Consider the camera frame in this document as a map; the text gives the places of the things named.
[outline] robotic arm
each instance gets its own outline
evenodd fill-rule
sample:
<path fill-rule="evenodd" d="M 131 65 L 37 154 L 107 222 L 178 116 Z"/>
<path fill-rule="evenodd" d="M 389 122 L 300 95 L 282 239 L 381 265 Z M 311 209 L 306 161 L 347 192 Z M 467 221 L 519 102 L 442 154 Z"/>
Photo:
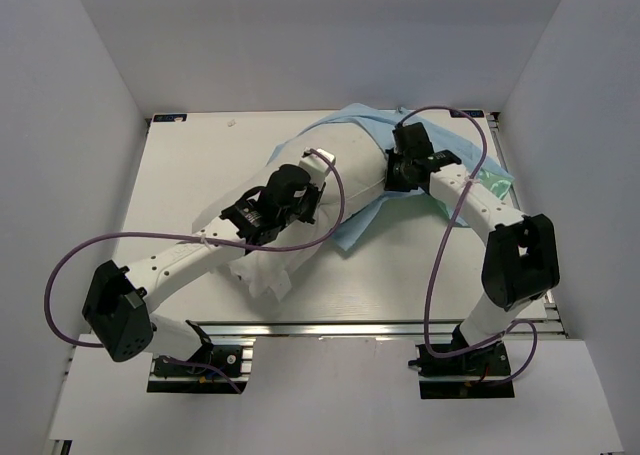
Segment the robotic arm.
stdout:
<path fill-rule="evenodd" d="M 318 150 L 332 164 L 335 157 Z M 203 243 L 177 243 L 125 267 L 112 260 L 94 274 L 82 314 L 116 362 L 152 352 L 193 363 L 211 362 L 213 345 L 196 324 L 176 322 L 155 310 L 183 286 L 213 267 L 243 257 L 245 245 L 276 239 L 292 222 L 314 223 L 328 165 L 305 152 L 297 166 L 283 165 L 266 186 L 247 191 L 200 230 Z M 206 238 L 238 246 L 209 245 Z"/>
<path fill-rule="evenodd" d="M 460 159 L 448 150 L 434 152 L 421 123 L 398 125 L 393 134 L 396 147 L 387 152 L 385 190 L 421 188 L 455 207 L 469 181 Z M 475 183 L 460 215 L 486 246 L 484 293 L 469 317 L 454 330 L 448 351 L 504 333 L 523 309 L 560 280 L 553 224 L 546 216 L 527 216 Z M 423 346 L 420 359 L 412 365 L 419 366 L 425 375 L 464 374 L 478 369 L 474 358 L 493 353 L 498 345 L 500 342 L 443 359 L 429 356 Z"/>

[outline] white cloth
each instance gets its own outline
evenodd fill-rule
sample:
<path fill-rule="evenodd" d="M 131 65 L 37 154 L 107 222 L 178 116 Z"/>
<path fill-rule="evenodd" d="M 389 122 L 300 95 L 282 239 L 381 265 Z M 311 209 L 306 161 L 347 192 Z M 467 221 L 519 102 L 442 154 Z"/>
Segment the white cloth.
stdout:
<path fill-rule="evenodd" d="M 342 221 L 382 195 L 387 162 L 378 144 L 366 131 L 352 123 L 320 125 L 291 140 L 274 160 L 253 177 L 205 208 L 193 222 L 193 232 L 207 225 L 223 208 L 234 203 L 250 188 L 265 185 L 280 165 L 297 165 L 306 148 L 321 148 L 336 157 L 336 168 L 342 178 L 346 197 Z M 284 247 L 315 240 L 333 226 L 339 208 L 338 185 L 335 178 L 329 175 L 316 212 L 316 223 L 294 222 L 270 246 Z M 281 300 L 291 289 L 290 275 L 319 248 L 320 245 L 316 245 L 296 252 L 252 252 L 231 262 L 229 268 L 248 286 L 253 297 L 271 291 Z"/>

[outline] light blue fabric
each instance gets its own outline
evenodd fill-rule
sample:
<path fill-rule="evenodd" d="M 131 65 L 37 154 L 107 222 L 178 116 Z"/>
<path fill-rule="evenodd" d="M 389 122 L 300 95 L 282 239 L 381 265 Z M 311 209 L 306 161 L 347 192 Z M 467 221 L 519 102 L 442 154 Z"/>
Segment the light blue fabric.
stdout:
<path fill-rule="evenodd" d="M 406 109 L 400 109 L 396 112 L 382 112 L 367 107 L 366 105 L 354 103 L 318 120 L 316 123 L 305 128 L 298 136 L 325 123 L 355 123 L 362 127 L 384 151 L 393 148 L 394 140 L 392 130 L 407 113 L 409 113 L 409 111 Z M 451 150 L 460 157 L 462 163 L 464 163 L 469 171 L 473 170 L 478 164 L 482 151 L 470 141 L 418 116 L 413 117 L 411 122 L 422 122 L 429 134 L 429 139 L 435 151 Z M 287 142 L 276 147 L 269 161 L 273 160 L 280 153 L 286 143 Z M 509 182 L 513 180 L 513 177 L 506 170 L 489 157 L 486 158 L 482 166 L 484 169 Z M 414 190 L 409 193 L 385 192 L 380 198 L 344 222 L 333 235 L 333 239 L 343 250 L 348 250 L 373 221 L 384 202 L 392 198 L 412 197 L 420 194 L 424 194 L 424 192 L 422 190 Z M 448 216 L 451 217 L 453 210 L 448 207 L 444 208 Z"/>

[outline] wall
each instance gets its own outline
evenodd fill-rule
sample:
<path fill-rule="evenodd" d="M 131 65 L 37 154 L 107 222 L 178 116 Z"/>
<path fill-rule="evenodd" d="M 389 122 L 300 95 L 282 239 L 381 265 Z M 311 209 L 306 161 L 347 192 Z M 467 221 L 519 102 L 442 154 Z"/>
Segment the wall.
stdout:
<path fill-rule="evenodd" d="M 640 453 L 640 4 L 562 0 L 502 114 L 525 206 L 555 225 L 571 334 L 584 338 L 626 453 Z"/>
<path fill-rule="evenodd" d="M 560 0 L 82 0 L 143 113 L 502 108 Z"/>
<path fill-rule="evenodd" d="M 69 353 L 45 325 L 46 278 L 74 244 L 116 228 L 143 140 L 79 0 L 0 0 L 2 453 L 42 450 Z M 70 334 L 105 251 L 72 263 L 55 291 Z"/>

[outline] gray wall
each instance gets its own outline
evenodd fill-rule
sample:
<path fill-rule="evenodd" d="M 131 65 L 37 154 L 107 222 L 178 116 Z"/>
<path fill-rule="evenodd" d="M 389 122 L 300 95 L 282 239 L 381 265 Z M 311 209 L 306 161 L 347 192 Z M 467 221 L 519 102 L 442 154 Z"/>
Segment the gray wall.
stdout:
<path fill-rule="evenodd" d="M 499 110 L 560 0 L 82 0 L 145 115 Z"/>
<path fill-rule="evenodd" d="M 525 206 L 556 225 L 556 298 L 640 454 L 640 0 L 562 0 L 502 115 Z"/>
<path fill-rule="evenodd" d="M 116 228 L 144 124 L 79 0 L 0 0 L 0 446 L 40 453 L 69 347 L 42 292 L 74 244 Z M 55 315 L 76 335 L 105 248 L 71 264 Z"/>

